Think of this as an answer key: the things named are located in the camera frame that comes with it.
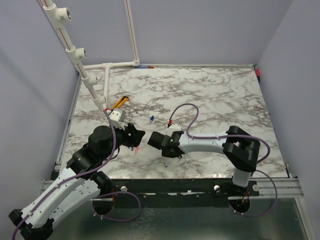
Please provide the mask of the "white pvc pipe frame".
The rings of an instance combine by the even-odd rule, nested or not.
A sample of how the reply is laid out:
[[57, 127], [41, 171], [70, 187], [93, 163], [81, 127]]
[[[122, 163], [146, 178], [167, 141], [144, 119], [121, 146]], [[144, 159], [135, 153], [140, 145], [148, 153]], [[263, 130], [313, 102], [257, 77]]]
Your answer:
[[112, 68], [140, 65], [129, 0], [39, 2], [95, 106], [103, 111]]

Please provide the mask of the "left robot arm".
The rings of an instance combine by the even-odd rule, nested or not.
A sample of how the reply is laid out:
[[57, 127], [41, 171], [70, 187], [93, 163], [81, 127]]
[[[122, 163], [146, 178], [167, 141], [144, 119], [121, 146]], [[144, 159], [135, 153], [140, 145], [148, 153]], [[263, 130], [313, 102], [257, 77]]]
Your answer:
[[120, 146], [138, 147], [145, 131], [132, 123], [124, 129], [101, 125], [88, 142], [76, 151], [55, 181], [30, 205], [14, 209], [8, 217], [25, 240], [46, 240], [65, 215], [97, 196], [114, 192], [114, 184], [100, 168], [110, 161]]

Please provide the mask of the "red clamp at corner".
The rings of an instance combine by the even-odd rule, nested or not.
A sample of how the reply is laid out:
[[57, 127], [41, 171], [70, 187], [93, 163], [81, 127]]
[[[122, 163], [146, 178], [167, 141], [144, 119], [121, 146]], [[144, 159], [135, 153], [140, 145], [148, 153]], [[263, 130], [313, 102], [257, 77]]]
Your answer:
[[260, 78], [260, 70], [258, 68], [255, 69], [255, 74], [257, 76], [257, 78]]

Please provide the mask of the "aluminium frame rail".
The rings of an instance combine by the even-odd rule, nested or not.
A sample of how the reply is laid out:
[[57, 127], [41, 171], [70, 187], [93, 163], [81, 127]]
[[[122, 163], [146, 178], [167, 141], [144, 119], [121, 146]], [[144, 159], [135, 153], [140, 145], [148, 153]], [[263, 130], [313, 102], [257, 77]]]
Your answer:
[[258, 196], [251, 195], [253, 199], [295, 199], [304, 196], [301, 184], [298, 178], [272, 178], [272, 181], [267, 178], [254, 178], [258, 186]]

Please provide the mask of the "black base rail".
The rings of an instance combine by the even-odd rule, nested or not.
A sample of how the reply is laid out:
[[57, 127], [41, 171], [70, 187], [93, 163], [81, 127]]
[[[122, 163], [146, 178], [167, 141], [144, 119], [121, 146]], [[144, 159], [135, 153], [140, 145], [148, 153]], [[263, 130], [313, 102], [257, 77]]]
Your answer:
[[229, 198], [260, 195], [250, 180], [247, 187], [236, 186], [230, 178], [113, 179], [111, 186], [93, 202], [105, 208], [191, 208], [229, 205]]

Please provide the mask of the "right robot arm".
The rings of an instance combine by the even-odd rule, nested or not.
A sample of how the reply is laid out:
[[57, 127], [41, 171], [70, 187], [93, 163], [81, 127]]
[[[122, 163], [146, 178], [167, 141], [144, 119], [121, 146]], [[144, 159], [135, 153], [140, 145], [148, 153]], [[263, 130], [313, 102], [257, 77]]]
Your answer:
[[160, 150], [166, 158], [181, 158], [193, 152], [208, 152], [225, 155], [234, 166], [229, 189], [240, 196], [248, 189], [250, 176], [255, 172], [260, 152], [260, 142], [237, 126], [230, 126], [225, 132], [191, 135], [185, 131], [173, 131], [164, 135], [152, 132], [149, 146]]

